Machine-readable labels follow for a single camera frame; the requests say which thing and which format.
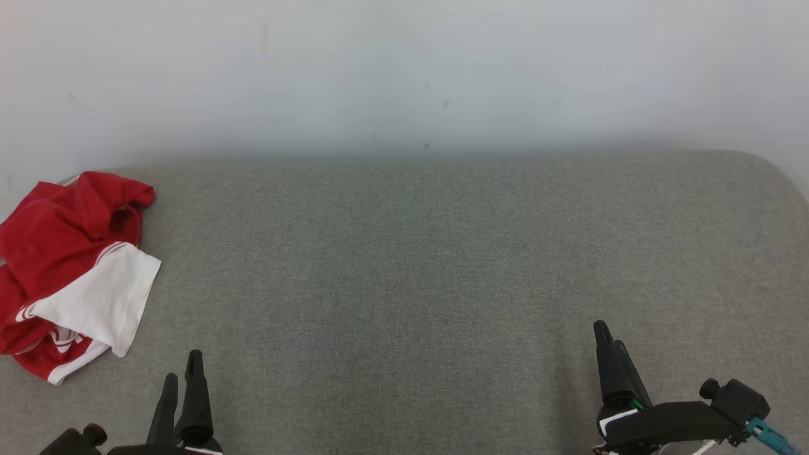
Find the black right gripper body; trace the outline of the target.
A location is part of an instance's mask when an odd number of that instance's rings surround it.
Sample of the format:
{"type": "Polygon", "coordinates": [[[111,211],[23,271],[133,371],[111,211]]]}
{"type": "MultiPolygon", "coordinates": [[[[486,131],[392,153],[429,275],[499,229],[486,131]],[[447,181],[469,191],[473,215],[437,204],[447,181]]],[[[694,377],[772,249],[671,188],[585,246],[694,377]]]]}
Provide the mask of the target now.
{"type": "Polygon", "coordinates": [[[603,443],[595,455],[661,455],[675,446],[695,446],[688,455],[702,455],[714,444],[740,445],[740,429],[704,401],[673,401],[599,416],[603,443]]]}

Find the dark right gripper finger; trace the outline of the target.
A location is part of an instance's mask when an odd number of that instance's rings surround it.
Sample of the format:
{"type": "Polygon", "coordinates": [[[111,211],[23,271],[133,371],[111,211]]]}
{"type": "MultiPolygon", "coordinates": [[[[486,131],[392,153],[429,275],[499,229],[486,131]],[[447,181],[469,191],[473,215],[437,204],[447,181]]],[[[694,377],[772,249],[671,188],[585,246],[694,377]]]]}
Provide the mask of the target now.
{"type": "Polygon", "coordinates": [[[594,322],[594,335],[596,342],[596,361],[599,370],[599,386],[604,405],[611,400],[612,395],[612,344],[613,337],[609,326],[603,320],[594,322]]]}
{"type": "Polygon", "coordinates": [[[641,409],[651,407],[647,389],[631,360],[629,351],[621,341],[613,342],[614,363],[610,401],[620,401],[630,405],[636,401],[641,409]]]}

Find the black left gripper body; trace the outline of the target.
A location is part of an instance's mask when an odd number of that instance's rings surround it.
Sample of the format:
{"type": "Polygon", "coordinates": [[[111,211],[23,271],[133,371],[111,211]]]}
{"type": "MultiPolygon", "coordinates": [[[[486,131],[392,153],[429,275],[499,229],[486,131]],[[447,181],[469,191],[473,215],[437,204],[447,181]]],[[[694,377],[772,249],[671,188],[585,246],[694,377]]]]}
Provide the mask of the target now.
{"type": "Polygon", "coordinates": [[[215,441],[208,444],[186,444],[180,441],[179,446],[154,446],[139,444],[138,446],[113,447],[106,455],[223,455],[222,448],[215,441]]]}

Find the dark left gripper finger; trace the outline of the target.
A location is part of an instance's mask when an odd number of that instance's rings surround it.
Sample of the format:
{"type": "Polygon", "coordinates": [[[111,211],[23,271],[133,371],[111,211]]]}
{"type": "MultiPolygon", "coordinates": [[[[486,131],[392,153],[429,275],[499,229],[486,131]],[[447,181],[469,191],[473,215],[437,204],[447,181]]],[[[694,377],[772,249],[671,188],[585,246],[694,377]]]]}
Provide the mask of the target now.
{"type": "Polygon", "coordinates": [[[184,403],[179,420],[174,426],[174,436],[183,446],[213,446],[214,424],[210,394],[204,375],[203,355],[199,349],[190,351],[184,378],[184,403]]]}
{"type": "Polygon", "coordinates": [[[174,446],[174,413],[178,404],[178,377],[169,373],[147,436],[148,446],[174,446]]]}

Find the red jersey shirt number 23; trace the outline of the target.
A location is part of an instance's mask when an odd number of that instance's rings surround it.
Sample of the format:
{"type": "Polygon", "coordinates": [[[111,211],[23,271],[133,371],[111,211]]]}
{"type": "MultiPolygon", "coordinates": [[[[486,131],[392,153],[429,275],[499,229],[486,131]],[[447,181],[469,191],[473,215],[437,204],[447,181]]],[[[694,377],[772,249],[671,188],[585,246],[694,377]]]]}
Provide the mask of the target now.
{"type": "Polygon", "coordinates": [[[154,199],[150,185],[107,173],[35,185],[0,222],[0,354],[126,354],[161,265],[138,247],[154,199]]]}

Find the red shorts with white trim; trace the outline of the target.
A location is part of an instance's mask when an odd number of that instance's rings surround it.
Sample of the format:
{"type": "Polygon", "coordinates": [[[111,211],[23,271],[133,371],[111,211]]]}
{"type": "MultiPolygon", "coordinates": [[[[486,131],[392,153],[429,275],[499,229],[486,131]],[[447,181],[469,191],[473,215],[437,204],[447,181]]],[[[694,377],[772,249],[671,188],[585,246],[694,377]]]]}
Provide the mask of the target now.
{"type": "Polygon", "coordinates": [[[0,266],[0,355],[11,356],[26,371],[60,385],[109,346],[35,316],[32,305],[52,296],[77,274],[47,277],[25,289],[8,264],[0,266]]]}

